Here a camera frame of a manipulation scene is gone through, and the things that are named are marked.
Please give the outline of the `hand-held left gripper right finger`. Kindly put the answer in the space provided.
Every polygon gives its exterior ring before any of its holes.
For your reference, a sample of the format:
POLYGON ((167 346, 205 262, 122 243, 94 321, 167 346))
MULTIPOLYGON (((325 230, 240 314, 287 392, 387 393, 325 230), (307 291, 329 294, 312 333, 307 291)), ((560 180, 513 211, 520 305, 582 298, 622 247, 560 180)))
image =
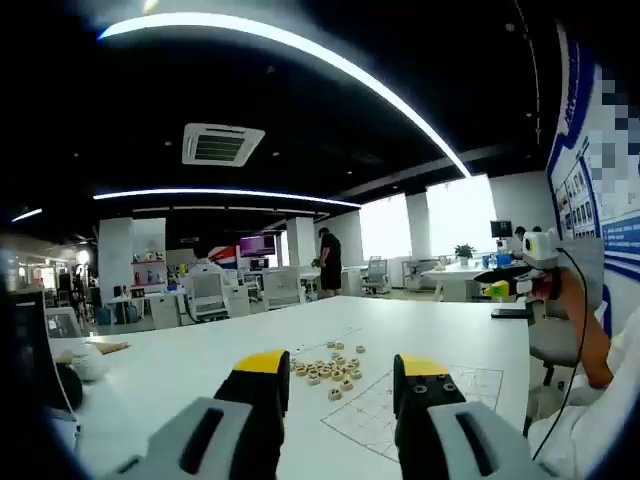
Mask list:
POLYGON ((404 479, 550 479, 523 434, 479 401, 467 401, 443 365, 397 354, 395 445, 404 479))

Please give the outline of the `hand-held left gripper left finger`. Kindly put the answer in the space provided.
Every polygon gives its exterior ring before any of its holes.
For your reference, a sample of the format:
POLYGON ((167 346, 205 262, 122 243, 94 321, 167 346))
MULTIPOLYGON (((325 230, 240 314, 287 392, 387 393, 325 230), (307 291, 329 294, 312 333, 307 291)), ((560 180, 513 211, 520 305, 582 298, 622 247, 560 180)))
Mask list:
POLYGON ((110 479, 275 479, 285 440, 290 353, 238 362, 211 398, 199 397, 151 435, 147 453, 110 479))

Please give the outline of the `person's right hand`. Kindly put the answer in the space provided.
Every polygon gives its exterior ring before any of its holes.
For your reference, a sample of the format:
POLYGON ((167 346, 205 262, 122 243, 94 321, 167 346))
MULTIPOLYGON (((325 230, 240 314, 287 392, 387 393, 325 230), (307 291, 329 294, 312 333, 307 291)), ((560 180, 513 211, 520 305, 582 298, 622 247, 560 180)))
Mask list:
POLYGON ((562 293, 562 269, 544 271, 532 280, 530 295, 539 300, 558 300, 562 293))

